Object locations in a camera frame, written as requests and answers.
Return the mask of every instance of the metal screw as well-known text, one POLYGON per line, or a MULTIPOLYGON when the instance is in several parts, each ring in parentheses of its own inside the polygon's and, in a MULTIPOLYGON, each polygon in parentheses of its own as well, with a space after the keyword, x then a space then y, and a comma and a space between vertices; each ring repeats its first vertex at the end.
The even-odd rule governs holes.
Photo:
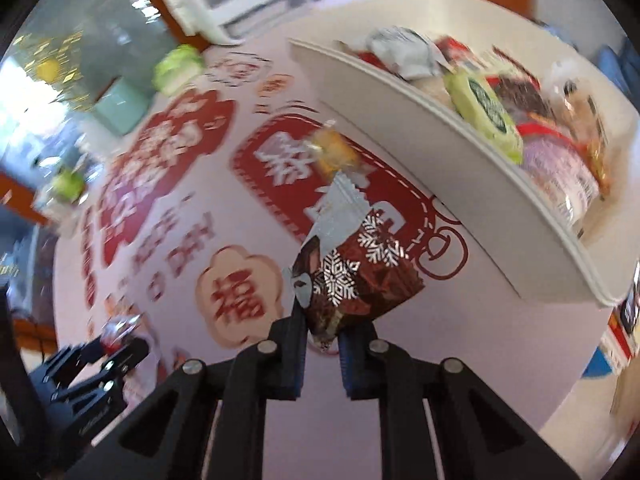
POLYGON ((197 359, 189 359, 182 365, 182 371, 187 375, 199 374, 202 371, 202 363, 197 359))
POLYGON ((369 343, 369 350, 374 354, 384 354, 389 350, 389 343, 383 339, 374 339, 369 343))
POLYGON ((444 369, 450 374, 459 374, 465 369, 465 365, 459 359, 447 359, 444 361, 444 369))
POLYGON ((271 339, 265 339, 258 343, 258 352, 265 355, 273 354, 278 349, 278 343, 271 339))

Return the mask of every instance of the yellow decoration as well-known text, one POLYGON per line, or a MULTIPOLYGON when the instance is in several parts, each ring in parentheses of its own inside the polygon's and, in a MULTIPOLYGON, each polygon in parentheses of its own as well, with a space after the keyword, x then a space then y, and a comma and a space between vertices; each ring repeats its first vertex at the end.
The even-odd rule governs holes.
POLYGON ((60 63, 55 59, 48 58, 36 67, 36 76, 51 85, 60 77, 60 70, 60 63))
POLYGON ((62 39, 25 34, 14 40, 12 55, 29 77, 44 81, 59 92, 57 102, 70 105, 72 110, 85 111, 92 108, 92 103, 79 82, 81 39, 82 32, 62 39))
POLYGON ((316 156, 316 167, 328 181, 337 171, 354 171, 360 167, 360 156, 334 129, 332 121, 316 130, 306 145, 316 156))

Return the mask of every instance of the green packaged food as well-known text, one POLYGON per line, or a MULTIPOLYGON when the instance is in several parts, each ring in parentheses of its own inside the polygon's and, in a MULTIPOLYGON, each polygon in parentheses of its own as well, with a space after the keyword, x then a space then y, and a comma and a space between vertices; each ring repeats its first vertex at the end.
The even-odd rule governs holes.
POLYGON ((504 155, 521 164, 522 138, 486 79, 459 71, 444 76, 444 84, 462 118, 504 155))

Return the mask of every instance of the chinese character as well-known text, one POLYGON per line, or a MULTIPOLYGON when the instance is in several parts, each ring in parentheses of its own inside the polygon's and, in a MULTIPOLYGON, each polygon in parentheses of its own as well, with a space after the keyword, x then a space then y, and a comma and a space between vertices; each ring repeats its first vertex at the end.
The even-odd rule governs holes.
POLYGON ((269 168, 267 176, 273 176, 274 186, 293 184, 311 176, 309 165, 313 158, 302 142, 292 139, 287 132, 269 137, 254 155, 269 168))
POLYGON ((249 269, 236 270, 226 278, 213 281, 211 301, 214 304, 220 302, 216 320, 222 318, 225 324, 229 324, 264 316, 264 303, 255 293, 255 284, 249 279, 251 273, 249 269))

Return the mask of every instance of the green vegetable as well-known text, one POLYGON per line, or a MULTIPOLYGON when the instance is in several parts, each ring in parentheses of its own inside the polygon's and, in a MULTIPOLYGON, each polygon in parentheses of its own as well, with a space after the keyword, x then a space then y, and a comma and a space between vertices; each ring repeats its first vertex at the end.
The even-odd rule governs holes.
POLYGON ((204 61, 198 50, 182 44, 164 56, 154 68, 154 87, 164 95, 173 95, 203 70, 204 61))

